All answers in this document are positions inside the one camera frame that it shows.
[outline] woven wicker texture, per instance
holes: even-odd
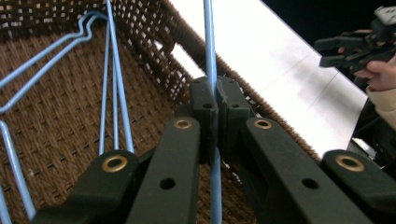
[[[180,44],[205,69],[204,42],[166,1],[113,1],[113,5],[134,144],[140,155],[157,145],[176,106],[189,101],[191,77],[173,58],[174,45]],[[105,4],[103,1],[0,1],[0,78],[64,34],[76,31],[78,15],[92,9],[104,11]],[[96,24],[92,41],[73,49],[13,109],[0,116],[12,133],[36,208],[63,202],[79,175],[98,154],[105,27],[101,22]],[[1,105],[53,55],[1,90]],[[219,75],[236,79],[257,113],[279,122],[316,158],[306,142],[221,58],[218,64]],[[107,98],[111,105],[110,95]],[[111,150],[109,115],[107,120],[110,128],[106,130],[106,150]],[[0,144],[0,166],[0,183],[13,222],[26,223],[3,144]],[[231,172],[224,168],[222,172],[224,223],[255,223],[242,186]],[[209,193],[208,168],[201,166],[198,223],[209,222]]]

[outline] black mount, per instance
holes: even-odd
[[[99,156],[65,203],[39,210],[32,223],[195,223],[199,163],[211,163],[216,141],[260,223],[396,218],[396,182],[372,161],[335,150],[318,164],[275,121],[254,116],[237,82],[219,77],[215,101],[201,77],[191,83],[191,104],[178,109],[155,149]]]

